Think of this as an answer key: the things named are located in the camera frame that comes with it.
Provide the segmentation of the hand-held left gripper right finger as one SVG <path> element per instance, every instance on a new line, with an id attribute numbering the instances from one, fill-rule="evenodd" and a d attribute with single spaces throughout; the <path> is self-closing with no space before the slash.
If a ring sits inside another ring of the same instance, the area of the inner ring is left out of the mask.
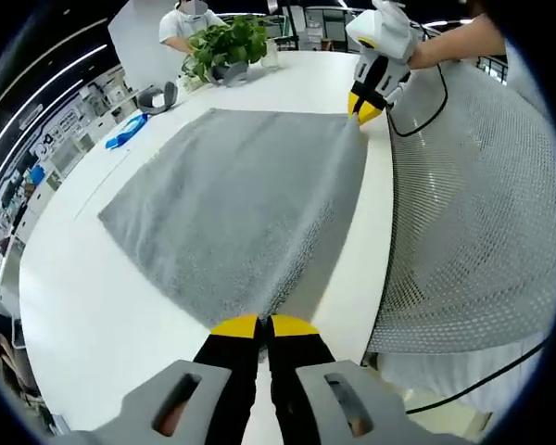
<path id="1" fill-rule="evenodd" d="M 365 368 L 338 361 L 319 330 L 275 314 L 266 331 L 272 403 L 285 444 L 409 444 L 400 398 Z"/>

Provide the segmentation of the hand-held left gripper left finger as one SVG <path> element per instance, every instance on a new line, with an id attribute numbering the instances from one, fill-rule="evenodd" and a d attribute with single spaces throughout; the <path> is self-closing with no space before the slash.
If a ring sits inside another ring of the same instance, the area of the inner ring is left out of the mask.
<path id="1" fill-rule="evenodd" d="M 117 444 L 239 444 L 256 396 L 262 340 L 255 314 L 212 328 L 192 361 L 179 360 L 128 394 Z"/>

